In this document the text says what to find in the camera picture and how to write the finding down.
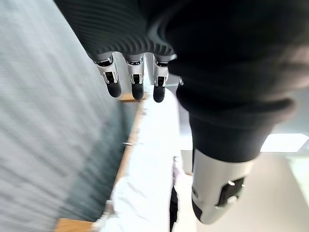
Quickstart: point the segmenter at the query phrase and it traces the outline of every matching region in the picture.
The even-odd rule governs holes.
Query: robotic hand
[[[216,221],[238,200],[273,126],[295,111],[288,92],[309,85],[306,1],[55,2],[113,97],[121,94],[113,51],[125,57],[137,100],[144,53],[154,54],[156,102],[169,71],[182,77],[177,98],[192,129],[192,206],[202,223]]]

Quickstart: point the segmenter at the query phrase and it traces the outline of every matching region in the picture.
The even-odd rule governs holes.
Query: black fabric
[[[254,159],[295,111],[288,92],[309,85],[307,0],[56,3],[93,60],[111,51],[176,53],[169,71],[184,82],[177,98],[189,112],[193,146],[218,160]],[[154,91],[157,102],[163,90]]]
[[[254,159],[276,123],[295,111],[289,91],[309,84],[309,2],[188,1],[166,27],[182,77],[193,147],[223,161]]]
[[[175,187],[172,188],[172,193],[170,196],[170,204],[169,204],[169,231],[171,232],[173,229],[174,222],[177,221],[177,213],[178,213],[178,197]]]

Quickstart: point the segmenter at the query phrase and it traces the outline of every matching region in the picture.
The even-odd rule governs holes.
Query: white wall
[[[180,179],[178,225],[175,232],[307,232],[309,209],[282,156],[263,153],[246,178],[240,201],[219,221],[203,225],[191,207],[190,176]]]

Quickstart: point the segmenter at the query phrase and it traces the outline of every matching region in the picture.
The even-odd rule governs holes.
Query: gray wall
[[[0,231],[100,217],[135,110],[108,95],[51,0],[0,1]]]

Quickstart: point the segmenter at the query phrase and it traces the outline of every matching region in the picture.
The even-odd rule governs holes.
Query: white fabric
[[[150,97],[143,114],[126,173],[112,191],[114,212],[103,214],[92,231],[169,231],[173,157],[181,160],[175,96],[166,89],[162,103]]]

